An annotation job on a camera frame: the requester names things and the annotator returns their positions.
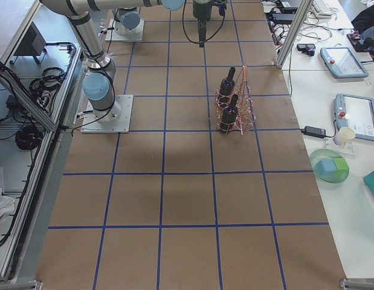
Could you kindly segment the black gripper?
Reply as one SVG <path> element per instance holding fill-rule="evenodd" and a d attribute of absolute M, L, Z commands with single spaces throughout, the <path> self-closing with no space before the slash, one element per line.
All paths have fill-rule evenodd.
<path fill-rule="evenodd" d="M 198 20 L 199 47 L 204 47 L 206 43 L 207 22 L 211 18 L 211 0 L 193 0 L 193 16 Z"/>

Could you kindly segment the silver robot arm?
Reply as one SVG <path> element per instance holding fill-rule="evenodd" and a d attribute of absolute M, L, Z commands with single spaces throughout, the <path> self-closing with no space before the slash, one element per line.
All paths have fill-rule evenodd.
<path fill-rule="evenodd" d="M 175 11 L 186 7 L 186 1 L 42 1 L 49 10 L 68 18 L 70 26 L 81 48 L 88 58 L 90 71 L 99 71 L 112 65 L 112 60 L 104 51 L 91 21 L 90 11 L 104 9 L 128 10 L 137 7 L 163 7 Z"/>
<path fill-rule="evenodd" d="M 184 36 L 189 42 L 198 44 L 200 48 L 203 48 L 205 44 L 210 40 L 210 38 L 207 37 L 207 22 L 211 17 L 211 8 L 208 3 L 198 4 L 197 2 L 194 2 L 192 5 L 193 17 L 197 20 L 197 41 L 193 41 L 187 34 L 185 27 L 185 9 L 186 6 L 183 7 L 181 15 L 181 24 Z M 126 12 L 125 14 L 120 14 L 118 12 L 114 16 L 114 21 L 116 21 L 118 18 L 121 28 L 115 27 L 114 30 L 118 30 L 119 32 L 123 32 L 123 29 L 127 30 L 128 32 L 133 31 L 133 29 L 136 29 L 139 26 L 140 21 L 142 20 L 140 14 L 136 11 Z"/>

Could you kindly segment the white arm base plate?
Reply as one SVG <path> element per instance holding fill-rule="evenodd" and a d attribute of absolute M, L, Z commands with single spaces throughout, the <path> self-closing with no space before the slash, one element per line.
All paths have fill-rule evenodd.
<path fill-rule="evenodd" d="M 109 28 L 106 33 L 105 41 L 107 42 L 141 42 L 143 40 L 144 19 L 140 19 L 140 23 L 132 30 L 127 29 L 121 23 L 111 19 L 109 21 Z"/>
<path fill-rule="evenodd" d="M 123 133 L 127 134 L 130 129 L 132 107 L 134 102 L 133 95 L 116 95 L 115 103 L 107 116 L 100 121 L 97 119 L 107 113 L 107 111 L 96 111 L 86 114 L 83 119 L 85 124 L 80 128 L 83 134 L 111 134 Z"/>

